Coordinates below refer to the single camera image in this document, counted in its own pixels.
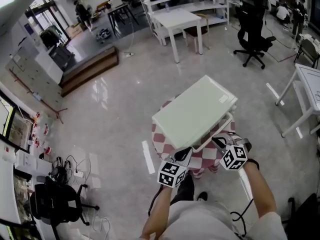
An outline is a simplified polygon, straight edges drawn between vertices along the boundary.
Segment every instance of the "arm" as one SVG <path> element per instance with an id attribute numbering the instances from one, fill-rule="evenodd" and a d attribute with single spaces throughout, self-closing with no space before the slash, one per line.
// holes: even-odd
<path id="1" fill-rule="evenodd" d="M 171 201 L 172 188 L 164 186 L 163 190 L 159 194 L 156 204 L 147 219 L 142 235 L 143 239 L 149 239 L 152 233 L 155 233 L 155 239 L 157 240 L 167 228 L 167 222 L 169 217 L 169 208 Z"/>
<path id="2" fill-rule="evenodd" d="M 249 179 L 254 204 L 259 218 L 267 213 L 277 212 L 274 195 L 257 166 L 252 162 L 246 162 L 243 168 Z"/>

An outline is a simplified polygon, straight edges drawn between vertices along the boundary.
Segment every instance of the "shoe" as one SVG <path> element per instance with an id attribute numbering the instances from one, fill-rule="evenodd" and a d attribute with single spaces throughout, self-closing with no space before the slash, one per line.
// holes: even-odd
<path id="1" fill-rule="evenodd" d="M 207 201 L 208 200 L 208 193 L 203 191 L 198 195 L 197 201 Z"/>

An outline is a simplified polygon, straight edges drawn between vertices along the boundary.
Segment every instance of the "window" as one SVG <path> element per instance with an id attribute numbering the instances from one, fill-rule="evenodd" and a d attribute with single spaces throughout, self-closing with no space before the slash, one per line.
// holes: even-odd
<path id="1" fill-rule="evenodd" d="M 29 151 L 34 121 L 0 91 L 0 139 L 16 149 Z"/>

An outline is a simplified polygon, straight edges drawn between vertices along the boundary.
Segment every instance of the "wooden platform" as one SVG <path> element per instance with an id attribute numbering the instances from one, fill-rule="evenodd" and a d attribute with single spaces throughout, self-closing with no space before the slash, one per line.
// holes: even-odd
<path id="1" fill-rule="evenodd" d="M 72 70 L 72 72 L 66 76 L 63 76 L 60 83 L 60 86 L 62 87 L 61 96 L 65 97 L 84 83 L 118 64 L 118 53 L 115 47 L 111 47 L 101 52 Z"/>

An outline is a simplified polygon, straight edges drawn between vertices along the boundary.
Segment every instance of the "white box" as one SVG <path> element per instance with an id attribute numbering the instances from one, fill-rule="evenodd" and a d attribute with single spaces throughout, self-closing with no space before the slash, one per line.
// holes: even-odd
<path id="1" fill-rule="evenodd" d="M 174 188 L 185 179 L 187 172 L 187 167 L 163 160 L 158 171 L 157 182 Z"/>
<path id="2" fill-rule="evenodd" d="M 205 75 L 156 113 L 152 120 L 175 149 L 190 147 L 218 124 L 237 100 Z"/>
<path id="3" fill-rule="evenodd" d="M 118 6 L 121 6 L 123 4 L 122 0 L 110 0 L 109 4 L 112 8 L 116 8 Z"/>
<path id="4" fill-rule="evenodd" d="M 248 160 L 246 151 L 242 146 L 232 145 L 220 160 L 226 170 L 238 171 Z"/>
<path id="5" fill-rule="evenodd" d="M 52 164 L 37 158 L 27 152 L 18 150 L 16 153 L 15 169 L 36 176 L 48 176 L 52 170 Z"/>

